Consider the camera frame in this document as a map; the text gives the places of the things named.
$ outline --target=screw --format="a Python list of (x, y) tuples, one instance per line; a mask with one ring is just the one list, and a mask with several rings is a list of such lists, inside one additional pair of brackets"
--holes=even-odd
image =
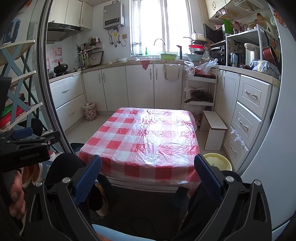
[(41, 187), (41, 186), (42, 186), (42, 181), (38, 181), (38, 182), (36, 182), (35, 186), (36, 186), (36, 187)]
[(226, 181), (228, 181), (228, 182), (233, 182), (234, 181), (234, 178), (233, 177), (231, 177), (231, 176), (227, 176), (226, 177)]
[(261, 185), (261, 182), (259, 180), (255, 180), (254, 183), (257, 185), (257, 186), (260, 186)]
[(70, 181), (71, 181), (71, 178), (69, 178), (69, 177), (63, 178), (63, 183), (68, 183)]

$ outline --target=green bowl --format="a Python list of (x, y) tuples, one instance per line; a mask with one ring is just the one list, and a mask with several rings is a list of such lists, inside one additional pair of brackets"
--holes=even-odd
[(170, 53), (162, 53), (160, 56), (162, 60), (176, 60), (177, 58), (176, 54), (170, 54)]

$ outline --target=range hood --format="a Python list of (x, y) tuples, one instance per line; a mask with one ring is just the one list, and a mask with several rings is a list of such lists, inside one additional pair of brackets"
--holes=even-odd
[(63, 23), (49, 22), (47, 26), (47, 44), (53, 44), (55, 42), (61, 42), (64, 39), (78, 34), (81, 32), (81, 28)]

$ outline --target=plastic table cover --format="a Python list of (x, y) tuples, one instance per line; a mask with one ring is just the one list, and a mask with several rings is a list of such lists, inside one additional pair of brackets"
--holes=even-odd
[(120, 108), (77, 155), (86, 163), (101, 156), (108, 177), (195, 189), (201, 182), (194, 169), (196, 128), (185, 110)]

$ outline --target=white stool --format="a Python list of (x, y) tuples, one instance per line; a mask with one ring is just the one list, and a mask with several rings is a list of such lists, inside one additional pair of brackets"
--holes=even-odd
[(227, 127), (215, 111), (203, 111), (200, 131), (208, 131), (205, 150), (219, 151)]

